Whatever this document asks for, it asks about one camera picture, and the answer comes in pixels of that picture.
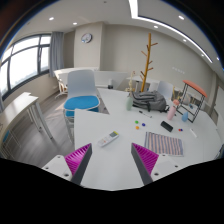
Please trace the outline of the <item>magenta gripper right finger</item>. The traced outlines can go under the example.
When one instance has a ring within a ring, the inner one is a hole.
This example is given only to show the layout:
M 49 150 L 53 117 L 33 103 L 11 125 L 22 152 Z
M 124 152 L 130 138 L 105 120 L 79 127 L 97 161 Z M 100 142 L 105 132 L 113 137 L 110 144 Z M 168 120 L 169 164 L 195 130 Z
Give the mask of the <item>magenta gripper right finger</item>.
M 151 173 L 159 155 L 136 143 L 131 144 L 131 154 L 144 185 L 153 182 Z

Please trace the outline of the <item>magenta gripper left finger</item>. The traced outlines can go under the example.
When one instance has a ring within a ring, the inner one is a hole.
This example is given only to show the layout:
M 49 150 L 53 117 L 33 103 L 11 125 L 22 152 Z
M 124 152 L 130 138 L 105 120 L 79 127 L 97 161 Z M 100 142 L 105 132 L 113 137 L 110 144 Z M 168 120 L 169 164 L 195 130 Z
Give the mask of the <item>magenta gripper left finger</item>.
M 81 184 L 90 157 L 92 155 L 92 144 L 89 143 L 73 151 L 65 157 L 65 161 L 72 173 L 71 181 L 77 185 Z

